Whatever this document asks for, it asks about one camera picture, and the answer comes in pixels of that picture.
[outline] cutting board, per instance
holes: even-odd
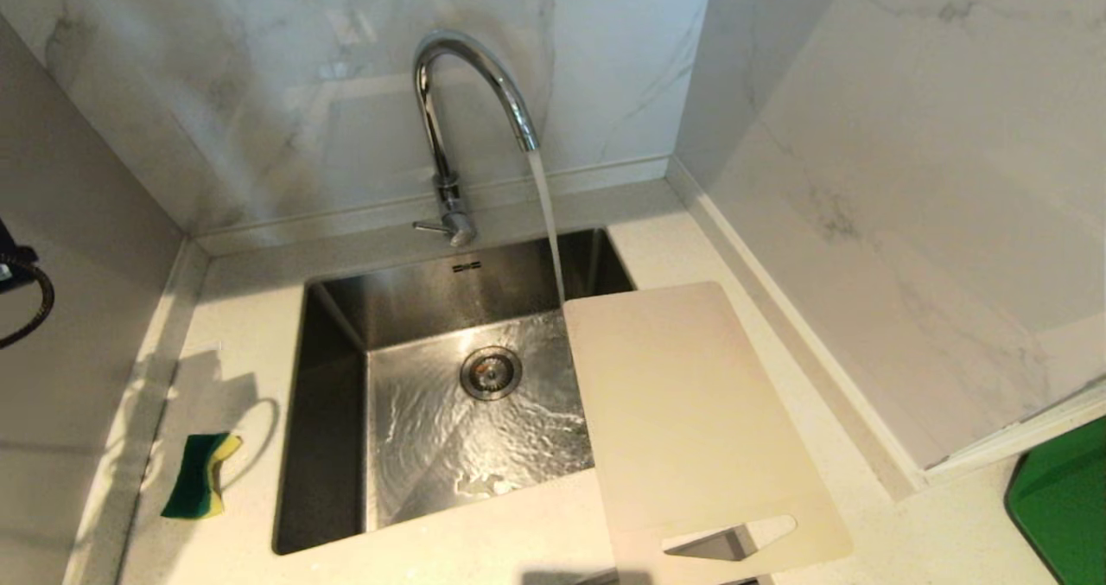
[[[622,583],[718,585],[842,557],[848,532],[721,286],[564,306]],[[667,554],[790,515],[741,560]]]

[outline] sink basin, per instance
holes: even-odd
[[[634,289],[604,230],[557,246],[568,299]],[[593,466],[547,239],[305,297],[276,553]]]

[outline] faucet handle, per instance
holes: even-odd
[[[416,231],[435,231],[435,233],[441,233],[444,236],[452,236],[453,234],[452,228],[446,227],[445,223],[438,223],[438,222],[414,222],[414,223],[411,223],[411,227],[415,228]]]
[[[411,223],[411,227],[418,231],[435,231],[449,236],[449,246],[455,247],[455,249],[468,246],[477,236],[477,230],[465,211],[450,211],[446,216],[441,216],[441,222],[415,222]]]

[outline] gooseneck spout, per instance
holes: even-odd
[[[514,138],[523,153],[538,150],[538,132],[534,129],[533,121],[530,119],[530,113],[526,112],[526,104],[525,101],[522,101],[519,86],[514,84],[500,61],[497,61],[484,45],[481,45],[469,34],[455,30],[432,31],[422,39],[415,54],[415,93],[418,95],[422,124],[426,127],[426,136],[430,140],[430,153],[437,167],[434,184],[438,191],[441,223],[415,222],[415,228],[446,233],[449,236],[451,246],[463,247],[476,238],[476,229],[469,219],[465,200],[461,198],[457,171],[449,164],[441,137],[441,122],[438,119],[438,112],[434,105],[434,81],[430,65],[444,54],[462,59],[490,84],[495,97],[499,97],[499,102],[503,106],[503,112],[510,119]]]

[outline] running water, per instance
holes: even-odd
[[[550,236],[550,250],[553,250],[553,274],[556,274],[556,294],[564,306],[564,276],[561,273],[561,250],[556,246],[556,226],[553,223],[553,200],[550,200],[550,187],[545,184],[545,168],[542,167],[542,156],[538,152],[526,153],[530,170],[534,173],[538,184],[538,198],[542,200],[542,215],[545,215],[545,233]]]

